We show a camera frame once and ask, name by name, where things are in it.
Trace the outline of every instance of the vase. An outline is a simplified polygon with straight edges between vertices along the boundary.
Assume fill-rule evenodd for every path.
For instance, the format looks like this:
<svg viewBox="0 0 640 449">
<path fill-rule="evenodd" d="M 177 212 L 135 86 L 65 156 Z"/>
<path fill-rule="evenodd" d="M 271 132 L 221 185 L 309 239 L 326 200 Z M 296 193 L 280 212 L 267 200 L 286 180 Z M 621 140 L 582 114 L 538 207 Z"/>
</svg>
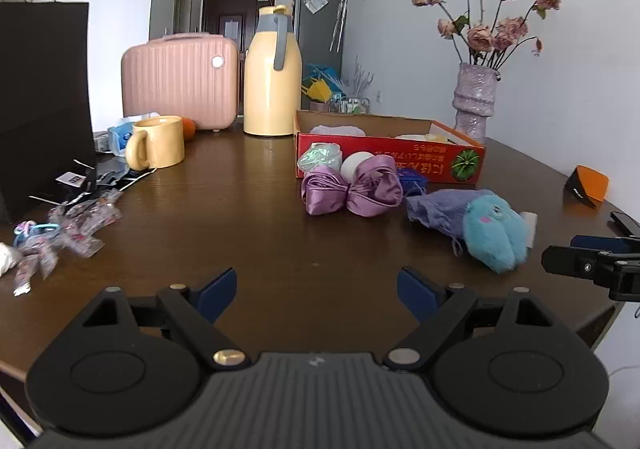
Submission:
<svg viewBox="0 0 640 449">
<path fill-rule="evenodd" d="M 453 92 L 456 131 L 484 144 L 486 119 L 494 114 L 495 86 L 498 84 L 493 68 L 460 63 L 458 85 Z"/>
</svg>

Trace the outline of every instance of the smartphone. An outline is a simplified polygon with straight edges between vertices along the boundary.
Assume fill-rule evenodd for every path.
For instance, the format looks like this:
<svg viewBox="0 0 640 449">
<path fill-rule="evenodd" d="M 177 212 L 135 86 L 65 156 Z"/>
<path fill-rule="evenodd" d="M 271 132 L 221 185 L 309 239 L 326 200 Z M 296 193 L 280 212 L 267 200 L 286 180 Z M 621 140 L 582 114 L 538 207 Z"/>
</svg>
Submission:
<svg viewBox="0 0 640 449">
<path fill-rule="evenodd" d="M 611 213 L 611 218 L 626 236 L 640 238 L 640 225 L 631 216 L 614 211 Z"/>
</svg>

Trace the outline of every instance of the yellow thermos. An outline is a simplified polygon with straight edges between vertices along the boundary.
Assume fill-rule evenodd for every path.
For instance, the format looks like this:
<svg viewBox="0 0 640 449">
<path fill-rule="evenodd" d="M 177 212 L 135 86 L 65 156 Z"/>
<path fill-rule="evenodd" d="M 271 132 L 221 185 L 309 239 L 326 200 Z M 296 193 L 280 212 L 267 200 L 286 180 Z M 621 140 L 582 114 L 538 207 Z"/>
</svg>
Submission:
<svg viewBox="0 0 640 449">
<path fill-rule="evenodd" d="M 300 109 L 302 57 L 287 7 L 264 7 L 244 62 L 244 131 L 277 137 L 293 134 Z"/>
</svg>

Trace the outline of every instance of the gray refrigerator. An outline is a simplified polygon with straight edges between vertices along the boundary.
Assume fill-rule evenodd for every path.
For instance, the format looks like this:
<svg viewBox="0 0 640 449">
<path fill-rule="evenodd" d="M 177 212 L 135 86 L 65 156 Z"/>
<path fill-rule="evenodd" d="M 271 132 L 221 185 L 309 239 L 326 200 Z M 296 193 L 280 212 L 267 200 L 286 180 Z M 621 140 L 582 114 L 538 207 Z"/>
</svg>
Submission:
<svg viewBox="0 0 640 449">
<path fill-rule="evenodd" d="M 334 35 L 335 20 L 338 17 L 340 0 L 327 0 L 327 4 L 315 14 L 306 6 L 309 0 L 294 0 L 294 33 L 302 54 L 302 78 L 311 73 L 309 65 L 330 66 L 338 76 L 342 70 L 342 47 L 337 51 L 338 37 L 336 36 L 334 49 L 329 51 Z M 309 98 L 302 95 L 302 109 L 309 109 Z"/>
</svg>

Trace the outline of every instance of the cardboard box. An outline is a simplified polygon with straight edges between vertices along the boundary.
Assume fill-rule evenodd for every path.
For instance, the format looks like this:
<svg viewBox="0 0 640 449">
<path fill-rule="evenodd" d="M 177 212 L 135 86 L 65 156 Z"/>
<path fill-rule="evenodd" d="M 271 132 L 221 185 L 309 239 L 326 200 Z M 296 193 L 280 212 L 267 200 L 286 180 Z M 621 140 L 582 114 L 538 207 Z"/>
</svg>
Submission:
<svg viewBox="0 0 640 449">
<path fill-rule="evenodd" d="M 367 137 L 311 135 L 315 126 L 357 126 Z M 299 110 L 295 117 L 296 161 L 315 142 L 339 144 L 342 158 L 356 152 L 389 155 L 398 168 L 412 168 L 429 179 L 443 184 L 475 184 L 480 176 L 485 148 L 479 142 L 437 121 L 383 117 L 376 115 L 342 115 Z M 395 139 L 400 135 L 442 135 L 442 142 Z M 304 173 L 296 169 L 298 178 Z"/>
</svg>

